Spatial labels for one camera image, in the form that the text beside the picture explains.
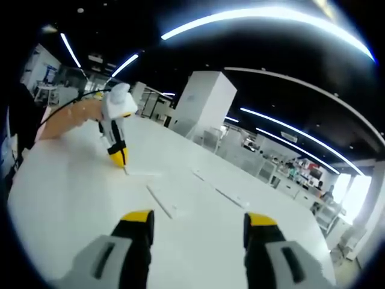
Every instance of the sleeve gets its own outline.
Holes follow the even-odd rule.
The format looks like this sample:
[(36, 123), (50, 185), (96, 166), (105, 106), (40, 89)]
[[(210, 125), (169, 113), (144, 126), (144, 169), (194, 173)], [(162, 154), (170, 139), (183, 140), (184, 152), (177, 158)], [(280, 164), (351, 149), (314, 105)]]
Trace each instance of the sleeve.
[(23, 84), (15, 86), (10, 95), (9, 120), (11, 135), (17, 134), (19, 155), (35, 143), (38, 128), (45, 114), (44, 107), (38, 107), (32, 95)]

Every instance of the window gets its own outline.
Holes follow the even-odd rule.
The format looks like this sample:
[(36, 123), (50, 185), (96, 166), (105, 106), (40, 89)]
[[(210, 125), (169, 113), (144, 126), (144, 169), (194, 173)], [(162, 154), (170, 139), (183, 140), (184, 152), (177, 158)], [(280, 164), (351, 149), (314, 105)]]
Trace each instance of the window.
[(353, 179), (353, 183), (342, 202), (342, 208), (346, 210), (346, 216), (350, 220), (353, 221), (360, 212), (371, 181), (371, 176), (356, 176)]
[(347, 173), (341, 173), (338, 176), (337, 182), (334, 185), (333, 190), (333, 199), (336, 203), (341, 203), (343, 197), (345, 196), (350, 181), (351, 175)]

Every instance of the workbench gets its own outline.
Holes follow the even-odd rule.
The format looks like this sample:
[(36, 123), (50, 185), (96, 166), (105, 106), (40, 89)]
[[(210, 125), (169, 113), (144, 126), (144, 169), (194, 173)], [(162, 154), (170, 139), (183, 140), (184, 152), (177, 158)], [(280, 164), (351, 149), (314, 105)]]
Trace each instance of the workbench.
[(155, 210), (148, 288), (247, 288), (243, 218), (276, 220), (335, 284), (328, 247), (312, 213), (269, 185), (148, 119), (132, 116), (124, 130), (128, 169), (107, 155), (96, 122), (26, 156), (8, 208), (16, 232), (45, 280), (64, 276), (74, 256), (121, 216)]

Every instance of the black cable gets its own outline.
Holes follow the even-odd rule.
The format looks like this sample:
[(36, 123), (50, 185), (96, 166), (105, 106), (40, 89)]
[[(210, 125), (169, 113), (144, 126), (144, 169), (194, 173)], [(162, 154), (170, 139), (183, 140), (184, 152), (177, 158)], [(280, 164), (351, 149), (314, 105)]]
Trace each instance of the black cable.
[(93, 92), (88, 92), (84, 95), (79, 95), (78, 97), (72, 99), (71, 101), (68, 101), (66, 104), (64, 104), (63, 106), (61, 106), (60, 108), (58, 108), (57, 110), (55, 110), (52, 114), (50, 114), (44, 121), (42, 121), (41, 124), (39, 124), (39, 126), (37, 127), (37, 129), (39, 129), (42, 125), (44, 125), (52, 116), (54, 116), (56, 113), (58, 113), (59, 111), (61, 111), (64, 107), (76, 102), (76, 101), (80, 101), (84, 96), (86, 95), (91, 95), (93, 93), (97, 93), (97, 92), (110, 92), (111, 89), (101, 89), (101, 90), (95, 90)]

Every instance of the chair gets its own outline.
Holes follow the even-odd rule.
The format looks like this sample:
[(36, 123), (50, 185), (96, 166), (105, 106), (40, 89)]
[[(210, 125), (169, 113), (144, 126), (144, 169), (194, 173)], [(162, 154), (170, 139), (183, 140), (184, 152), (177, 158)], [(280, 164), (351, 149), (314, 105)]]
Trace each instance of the chair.
[(203, 131), (202, 146), (209, 151), (216, 153), (218, 149), (220, 134), (215, 131)]
[(316, 212), (315, 219), (325, 236), (329, 234), (329, 231), (333, 226), (334, 221), (337, 219), (338, 214), (341, 212), (341, 209), (341, 205), (335, 202), (332, 204), (324, 203)]

